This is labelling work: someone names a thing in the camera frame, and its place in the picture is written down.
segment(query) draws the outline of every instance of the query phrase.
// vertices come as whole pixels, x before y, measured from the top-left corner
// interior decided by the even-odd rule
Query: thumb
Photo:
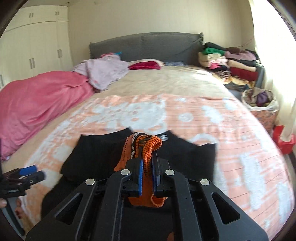
[[[0,208],[6,207],[6,205],[7,205],[6,200],[0,198]]]

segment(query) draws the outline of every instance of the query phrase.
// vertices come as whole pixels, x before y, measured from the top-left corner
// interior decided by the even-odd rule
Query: headboard
[[[155,32],[133,34],[90,43],[90,58],[104,53],[122,52],[121,60],[134,61],[154,58],[163,62],[183,61],[198,64],[197,53],[203,50],[203,34]]]

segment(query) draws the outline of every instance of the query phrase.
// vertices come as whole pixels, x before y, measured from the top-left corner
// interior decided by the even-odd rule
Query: white wardrobe
[[[68,7],[21,8],[0,38],[0,87],[14,80],[72,68]]]

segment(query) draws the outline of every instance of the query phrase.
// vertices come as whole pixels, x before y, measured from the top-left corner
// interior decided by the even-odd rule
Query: curtain
[[[266,0],[249,0],[255,49],[265,67],[263,88],[280,104],[276,125],[284,125],[283,141],[290,141],[296,119],[296,41],[284,20]]]

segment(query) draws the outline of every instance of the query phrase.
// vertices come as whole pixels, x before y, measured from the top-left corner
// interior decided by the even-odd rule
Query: orange and white blanket
[[[198,145],[217,143],[214,184],[270,239],[291,214],[294,194],[285,160],[237,99],[143,94],[91,97],[50,132],[40,134],[25,165],[37,165],[46,172],[46,179],[21,198],[29,219],[34,224],[40,220],[42,199],[59,180],[60,168],[81,134],[102,135],[126,127],[147,134],[171,130]]]

